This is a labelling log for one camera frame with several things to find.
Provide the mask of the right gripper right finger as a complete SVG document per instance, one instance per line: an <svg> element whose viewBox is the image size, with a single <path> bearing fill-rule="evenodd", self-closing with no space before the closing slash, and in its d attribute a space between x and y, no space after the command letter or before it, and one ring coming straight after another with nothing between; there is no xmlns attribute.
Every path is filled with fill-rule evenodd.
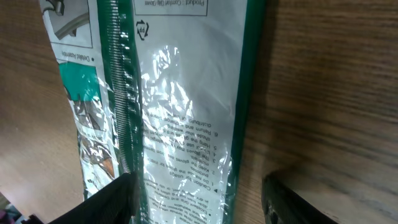
<svg viewBox="0 0 398 224"><path fill-rule="evenodd" d="M262 181L262 208L267 224L337 224L275 175Z"/></svg>

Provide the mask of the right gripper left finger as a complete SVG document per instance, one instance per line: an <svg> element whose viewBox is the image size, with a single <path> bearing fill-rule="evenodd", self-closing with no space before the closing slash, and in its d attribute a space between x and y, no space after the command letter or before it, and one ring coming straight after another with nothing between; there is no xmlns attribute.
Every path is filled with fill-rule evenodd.
<svg viewBox="0 0 398 224"><path fill-rule="evenodd" d="M130 224L137 215L137 174L124 173L50 224Z"/></svg>

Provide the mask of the green wipes packet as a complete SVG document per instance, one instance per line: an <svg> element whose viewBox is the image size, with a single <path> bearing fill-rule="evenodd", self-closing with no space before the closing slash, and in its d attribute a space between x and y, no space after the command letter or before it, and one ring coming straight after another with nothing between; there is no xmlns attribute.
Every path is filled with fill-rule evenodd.
<svg viewBox="0 0 398 224"><path fill-rule="evenodd" d="M137 174L131 223L232 223L266 4L40 0L84 201Z"/></svg>

